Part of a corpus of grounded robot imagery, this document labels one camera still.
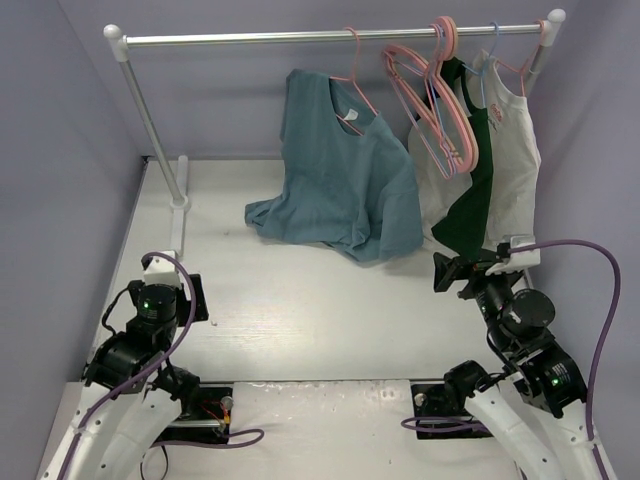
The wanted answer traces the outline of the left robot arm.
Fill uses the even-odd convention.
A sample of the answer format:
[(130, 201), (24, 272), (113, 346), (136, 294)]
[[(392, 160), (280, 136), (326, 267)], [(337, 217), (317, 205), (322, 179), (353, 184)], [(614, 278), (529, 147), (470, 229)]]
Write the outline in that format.
[(133, 280), (126, 291), (135, 315), (87, 365), (44, 479), (125, 479), (172, 422), (199, 409), (199, 377), (170, 356), (189, 327), (209, 317), (200, 275), (184, 283)]

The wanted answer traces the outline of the thin pink wire hanger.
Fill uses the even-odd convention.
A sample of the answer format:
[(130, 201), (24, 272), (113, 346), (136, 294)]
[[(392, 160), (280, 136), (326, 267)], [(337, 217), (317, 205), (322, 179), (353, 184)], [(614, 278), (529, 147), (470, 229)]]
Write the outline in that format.
[[(346, 83), (349, 83), (356, 90), (356, 93), (360, 96), (361, 100), (366, 104), (366, 106), (372, 112), (372, 114), (374, 116), (377, 116), (379, 114), (378, 110), (374, 107), (373, 103), (369, 100), (368, 96), (364, 93), (364, 91), (360, 87), (360, 84), (359, 84), (358, 78), (357, 78), (358, 65), (359, 65), (360, 52), (361, 52), (360, 36), (359, 36), (358, 32), (354, 28), (352, 28), (350, 26), (344, 27), (343, 31), (349, 32), (351, 34), (351, 36), (353, 37), (353, 40), (355, 41), (355, 44), (356, 44), (355, 54), (354, 54), (353, 62), (352, 62), (352, 65), (351, 65), (350, 74), (347, 77), (330, 76), (329, 77), (329, 82), (335, 81), (335, 82), (346, 82)], [(332, 112), (333, 112), (333, 115), (336, 117), (336, 119), (343, 126), (346, 126), (348, 129), (350, 129), (351, 131), (355, 132), (360, 137), (364, 136), (364, 132), (361, 131), (360, 129), (358, 129), (357, 127), (355, 127), (352, 124), (352, 119), (348, 115), (341, 115), (335, 109), (332, 109)]]

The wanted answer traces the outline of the blue t shirt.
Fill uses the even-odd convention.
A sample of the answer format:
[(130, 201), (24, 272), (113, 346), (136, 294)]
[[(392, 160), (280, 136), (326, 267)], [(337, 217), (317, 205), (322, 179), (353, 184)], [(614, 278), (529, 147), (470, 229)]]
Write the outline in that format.
[(384, 118), (343, 84), (291, 71), (280, 140), (281, 193), (245, 207), (259, 236), (322, 243), (360, 263), (422, 247), (414, 162)]

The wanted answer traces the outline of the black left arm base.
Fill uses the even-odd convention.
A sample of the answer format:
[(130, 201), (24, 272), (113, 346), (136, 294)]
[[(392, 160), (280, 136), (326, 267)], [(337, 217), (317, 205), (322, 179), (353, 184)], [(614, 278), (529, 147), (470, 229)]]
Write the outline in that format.
[(226, 445), (233, 405), (231, 384), (205, 383), (187, 410), (170, 423), (156, 441)]

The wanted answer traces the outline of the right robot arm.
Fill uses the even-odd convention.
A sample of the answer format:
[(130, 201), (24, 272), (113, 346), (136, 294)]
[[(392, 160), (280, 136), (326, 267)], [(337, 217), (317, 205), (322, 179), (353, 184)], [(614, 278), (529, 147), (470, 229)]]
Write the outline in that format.
[(552, 301), (517, 285), (538, 264), (538, 247), (503, 244), (477, 260), (442, 253), (433, 260), (435, 292), (463, 282), (457, 295), (477, 304), (503, 368), (496, 376), (476, 361), (452, 368), (443, 379), (445, 405), (470, 414), (466, 426), (486, 429), (525, 479), (615, 478), (593, 421), (594, 378), (582, 376), (551, 333)]

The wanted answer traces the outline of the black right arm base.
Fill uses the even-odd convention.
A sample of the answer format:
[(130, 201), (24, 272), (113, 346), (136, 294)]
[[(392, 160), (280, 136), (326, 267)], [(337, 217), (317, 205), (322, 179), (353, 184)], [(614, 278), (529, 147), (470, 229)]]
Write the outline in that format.
[(428, 417), (428, 420), (414, 420), (412, 427), (416, 438), (426, 440), (461, 440), (491, 438), (484, 427), (471, 427), (476, 420), (462, 407), (449, 402), (443, 383), (412, 383), (413, 417)]

